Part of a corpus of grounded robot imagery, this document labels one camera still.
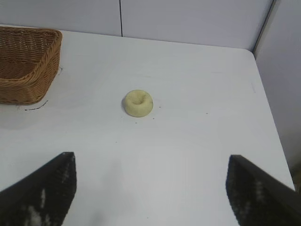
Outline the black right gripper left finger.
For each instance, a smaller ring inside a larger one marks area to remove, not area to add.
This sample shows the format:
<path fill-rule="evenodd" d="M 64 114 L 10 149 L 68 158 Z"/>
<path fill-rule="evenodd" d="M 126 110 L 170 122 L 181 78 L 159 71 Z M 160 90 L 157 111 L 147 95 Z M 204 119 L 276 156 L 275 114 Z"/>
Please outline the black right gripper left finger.
<path fill-rule="evenodd" d="M 63 152 L 0 193 L 2 226 L 61 226 L 77 190 L 76 160 Z"/>

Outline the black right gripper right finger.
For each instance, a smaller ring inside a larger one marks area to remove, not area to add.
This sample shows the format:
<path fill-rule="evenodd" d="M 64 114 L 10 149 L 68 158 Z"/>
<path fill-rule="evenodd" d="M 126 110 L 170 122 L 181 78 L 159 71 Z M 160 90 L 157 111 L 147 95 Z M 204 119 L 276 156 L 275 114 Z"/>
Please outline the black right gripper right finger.
<path fill-rule="evenodd" d="M 301 196 L 242 155 L 231 155 L 226 193 L 241 226 L 299 226 Z"/>

